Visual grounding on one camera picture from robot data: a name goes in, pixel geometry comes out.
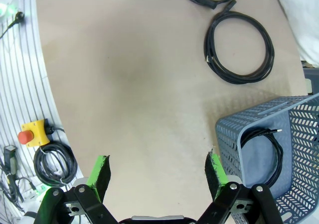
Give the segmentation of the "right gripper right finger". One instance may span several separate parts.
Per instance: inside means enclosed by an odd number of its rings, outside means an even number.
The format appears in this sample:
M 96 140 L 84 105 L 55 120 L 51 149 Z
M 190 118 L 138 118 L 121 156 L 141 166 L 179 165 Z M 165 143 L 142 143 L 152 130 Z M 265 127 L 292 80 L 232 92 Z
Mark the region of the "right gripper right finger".
M 230 215 L 238 215 L 248 224 L 283 223 L 270 188 L 265 184 L 247 188 L 229 181 L 218 155 L 211 151 L 205 160 L 205 175 L 212 203 L 198 224 L 224 224 Z

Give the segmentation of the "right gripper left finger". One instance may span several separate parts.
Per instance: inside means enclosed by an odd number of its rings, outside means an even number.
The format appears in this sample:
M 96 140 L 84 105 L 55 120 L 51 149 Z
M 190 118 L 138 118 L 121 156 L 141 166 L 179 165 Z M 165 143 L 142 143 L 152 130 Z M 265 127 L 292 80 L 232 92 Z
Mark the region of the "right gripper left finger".
M 75 216 L 85 215 L 91 224 L 116 224 L 116 219 L 103 205 L 111 179 L 109 156 L 97 158 L 85 184 L 68 191 L 50 188 L 37 211 L 35 224 L 70 224 Z

